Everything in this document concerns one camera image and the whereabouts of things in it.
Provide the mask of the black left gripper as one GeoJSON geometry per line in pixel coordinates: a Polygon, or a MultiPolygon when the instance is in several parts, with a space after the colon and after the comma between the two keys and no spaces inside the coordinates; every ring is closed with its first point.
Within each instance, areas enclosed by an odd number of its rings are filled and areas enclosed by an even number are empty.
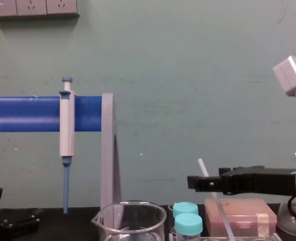
{"type": "MultiPolygon", "coordinates": [[[[0,187],[0,199],[3,189],[0,187]]],[[[12,240],[37,232],[42,208],[1,209],[0,240],[12,240]]]]}

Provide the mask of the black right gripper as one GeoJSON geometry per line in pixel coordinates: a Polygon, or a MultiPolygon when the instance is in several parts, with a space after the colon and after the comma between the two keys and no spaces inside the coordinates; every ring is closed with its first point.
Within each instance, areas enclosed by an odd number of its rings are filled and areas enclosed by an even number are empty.
{"type": "Polygon", "coordinates": [[[296,195],[296,170],[264,166],[219,168],[219,177],[187,176],[188,189],[225,195],[260,193],[296,195]]]}

